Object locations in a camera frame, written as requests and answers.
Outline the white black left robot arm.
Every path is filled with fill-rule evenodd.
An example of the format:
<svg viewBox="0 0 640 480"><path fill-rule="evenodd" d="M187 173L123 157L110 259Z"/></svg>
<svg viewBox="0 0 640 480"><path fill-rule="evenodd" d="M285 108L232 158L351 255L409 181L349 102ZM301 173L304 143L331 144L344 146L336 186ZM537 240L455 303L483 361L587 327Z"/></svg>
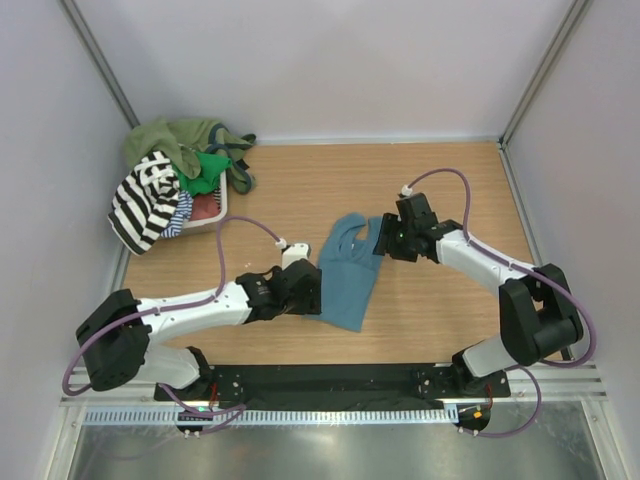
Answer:
<svg viewBox="0 0 640 480"><path fill-rule="evenodd" d="M168 341L281 315L317 315L321 283L321 270L299 259L265 274L243 274L220 291L158 299L137 299L128 289L115 291L76 331L88 387L104 392L138 380L202 399L212 387L204 355L193 347L170 348Z"/></svg>

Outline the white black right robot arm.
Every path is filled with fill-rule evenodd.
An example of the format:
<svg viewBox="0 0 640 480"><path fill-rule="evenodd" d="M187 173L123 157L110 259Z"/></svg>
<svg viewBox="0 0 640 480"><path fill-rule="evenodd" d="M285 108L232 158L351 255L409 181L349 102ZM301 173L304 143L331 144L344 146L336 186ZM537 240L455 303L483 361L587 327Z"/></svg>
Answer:
<svg viewBox="0 0 640 480"><path fill-rule="evenodd" d="M499 332L452 356L450 381L459 394L472 396L492 375L535 364L583 338L559 267L519 263L464 225L439 220L422 193L399 198L396 208L382 216L376 255L413 263L425 257L466 275L498 300Z"/></svg>

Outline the red tank top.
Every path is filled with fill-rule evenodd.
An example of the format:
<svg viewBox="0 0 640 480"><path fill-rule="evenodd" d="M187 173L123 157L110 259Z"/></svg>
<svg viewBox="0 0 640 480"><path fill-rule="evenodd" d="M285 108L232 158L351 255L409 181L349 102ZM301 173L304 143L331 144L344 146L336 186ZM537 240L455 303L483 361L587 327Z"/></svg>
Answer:
<svg viewBox="0 0 640 480"><path fill-rule="evenodd" d="M193 197L190 220L208 220L217 217L220 212L219 200L213 193L196 195Z"/></svg>

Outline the blue white striped tank top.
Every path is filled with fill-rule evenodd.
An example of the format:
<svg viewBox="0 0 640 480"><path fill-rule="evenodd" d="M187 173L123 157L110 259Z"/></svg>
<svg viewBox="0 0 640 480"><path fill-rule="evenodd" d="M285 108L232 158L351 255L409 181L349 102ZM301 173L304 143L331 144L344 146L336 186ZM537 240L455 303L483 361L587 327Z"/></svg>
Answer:
<svg viewBox="0 0 640 480"><path fill-rule="evenodd" d="M184 225L191 219L193 203L193 198L188 192L182 191L179 194L178 205L174 214L167 227L160 234L162 238L175 238L182 233Z"/></svg>

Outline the bright green tank top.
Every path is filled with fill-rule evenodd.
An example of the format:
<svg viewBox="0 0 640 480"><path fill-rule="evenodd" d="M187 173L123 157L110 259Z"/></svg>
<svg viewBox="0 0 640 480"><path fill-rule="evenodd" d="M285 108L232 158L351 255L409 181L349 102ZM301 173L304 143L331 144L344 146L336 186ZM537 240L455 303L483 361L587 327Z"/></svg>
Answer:
<svg viewBox="0 0 640 480"><path fill-rule="evenodd" d="M196 152L195 155L200 166L200 173L195 178L190 179L173 166L180 188L191 197L212 193L220 186L220 175L232 165L232 159L223 155L203 152Z"/></svg>

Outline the black white striped tank top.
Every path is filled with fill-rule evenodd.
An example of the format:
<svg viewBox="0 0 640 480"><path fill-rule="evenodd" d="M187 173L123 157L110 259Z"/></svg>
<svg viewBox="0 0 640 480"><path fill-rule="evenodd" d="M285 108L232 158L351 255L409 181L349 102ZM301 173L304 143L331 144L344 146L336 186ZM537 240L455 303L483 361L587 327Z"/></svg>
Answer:
<svg viewBox="0 0 640 480"><path fill-rule="evenodd" d="M118 185L108 220L130 253L145 254L173 217L180 182L171 160L161 151L145 156Z"/></svg>

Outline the olive green tank top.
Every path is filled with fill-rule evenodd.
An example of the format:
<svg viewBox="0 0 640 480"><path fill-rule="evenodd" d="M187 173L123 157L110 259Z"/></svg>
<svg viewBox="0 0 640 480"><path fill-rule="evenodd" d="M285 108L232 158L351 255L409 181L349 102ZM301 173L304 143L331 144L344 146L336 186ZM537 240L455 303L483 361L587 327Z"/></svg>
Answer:
<svg viewBox="0 0 640 480"><path fill-rule="evenodd" d="M238 136L232 133L219 119L183 118L169 121L159 117L152 122L135 127L125 138L122 146L128 167L136 166L152 151L161 151L190 179L200 173L196 152L223 155L232 159L225 173L228 183L241 195L247 195L257 186L255 177L249 172L244 160L255 145L256 136Z"/></svg>

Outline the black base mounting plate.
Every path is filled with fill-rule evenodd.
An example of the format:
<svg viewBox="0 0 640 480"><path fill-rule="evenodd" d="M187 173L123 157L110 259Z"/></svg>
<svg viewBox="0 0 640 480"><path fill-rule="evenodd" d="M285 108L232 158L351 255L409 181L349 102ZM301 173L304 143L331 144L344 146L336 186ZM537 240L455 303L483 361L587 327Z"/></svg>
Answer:
<svg viewBox="0 0 640 480"><path fill-rule="evenodd" d="M495 372L474 379L451 364L217 365L172 392L183 401L219 401L228 407L289 409L296 402L331 400L360 406L378 400L502 399L511 395L507 375Z"/></svg>

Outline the white laundry basket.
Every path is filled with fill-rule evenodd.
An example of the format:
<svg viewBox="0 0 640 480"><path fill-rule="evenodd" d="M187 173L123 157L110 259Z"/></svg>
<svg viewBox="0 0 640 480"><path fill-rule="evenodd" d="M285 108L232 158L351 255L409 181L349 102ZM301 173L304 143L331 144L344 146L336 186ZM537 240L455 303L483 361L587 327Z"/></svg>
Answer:
<svg viewBox="0 0 640 480"><path fill-rule="evenodd" d="M183 228L183 235L194 235L201 233L213 232L217 229L218 224L226 217L228 213L228 192L227 192L227 175L223 172L220 175L220 186L212 193L217 197L220 203L220 214L208 220L191 221L189 220Z"/></svg>

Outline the aluminium frame rail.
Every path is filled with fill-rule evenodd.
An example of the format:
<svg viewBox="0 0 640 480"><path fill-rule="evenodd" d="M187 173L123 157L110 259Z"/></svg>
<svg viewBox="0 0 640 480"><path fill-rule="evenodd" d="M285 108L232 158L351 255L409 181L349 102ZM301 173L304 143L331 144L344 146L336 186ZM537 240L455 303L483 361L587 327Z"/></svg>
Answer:
<svg viewBox="0 0 640 480"><path fill-rule="evenodd" d="M573 368L561 369L536 364L529 367L540 387L542 399L546 401L588 400L603 401L607 398L604 383L593 362ZM532 380L520 370L506 374L511 398L534 401L535 388ZM77 396L61 394L60 404L89 405L147 405L152 402L155 385L146 381L131 381L116 389L95 392L87 390Z"/></svg>

